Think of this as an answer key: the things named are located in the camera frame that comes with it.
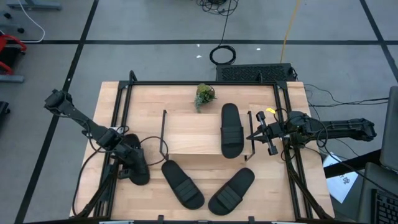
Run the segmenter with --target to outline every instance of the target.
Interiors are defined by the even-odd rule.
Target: green plant
[[[195,108],[197,109],[197,112],[200,113],[201,105],[209,103],[214,99],[216,99],[216,92],[214,91],[214,88],[203,83],[199,84],[197,95],[195,97]]]

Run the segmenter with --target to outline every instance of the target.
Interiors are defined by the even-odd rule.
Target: wooden board
[[[244,137],[249,136],[249,115],[240,114],[240,117]],[[164,140],[169,146],[169,154],[222,155],[220,127],[220,114],[167,113]],[[251,153],[251,141],[245,139],[241,155]]]
[[[98,124],[110,125],[117,86],[117,82],[102,84],[94,115],[94,121]],[[288,83],[288,87],[292,109],[309,114],[303,83]],[[274,91],[270,86],[223,85],[214,86],[214,89],[217,100],[203,106],[202,113],[220,114],[225,103],[236,104],[239,114],[246,114],[248,110],[256,114],[259,110],[275,108]],[[195,92],[196,86],[134,86],[127,119],[130,132],[136,133],[140,139],[160,136],[163,110],[167,110],[168,113],[196,113],[193,103]],[[270,113],[265,113],[267,123],[275,122]],[[282,145],[278,139],[273,142],[278,148],[278,155],[269,156],[267,145],[256,142],[256,155],[247,163],[241,158],[229,160],[218,155],[196,155],[195,159],[192,159],[191,155],[172,156],[171,159],[180,164],[206,198],[206,204],[198,210],[188,210],[178,202],[164,179],[160,170],[161,164],[150,168],[151,180],[145,186],[134,185],[129,180],[119,180],[116,185],[112,219],[156,220],[158,215],[164,215],[166,220],[246,221],[248,216],[255,216],[258,221],[294,220],[286,166],[280,158]],[[159,140],[151,139],[142,145],[148,163],[161,158]],[[317,150],[314,142],[308,144],[308,147]],[[92,152],[90,145],[87,145],[85,159]],[[82,210],[98,188],[103,156],[95,155],[83,171],[76,198],[78,211]],[[302,160],[309,191],[325,211],[333,216],[320,156],[313,151],[302,149]],[[210,197],[245,166],[253,170],[256,179],[243,201],[229,215],[220,217],[212,214],[207,207]],[[302,194],[298,188],[297,192],[301,214],[304,217]]]

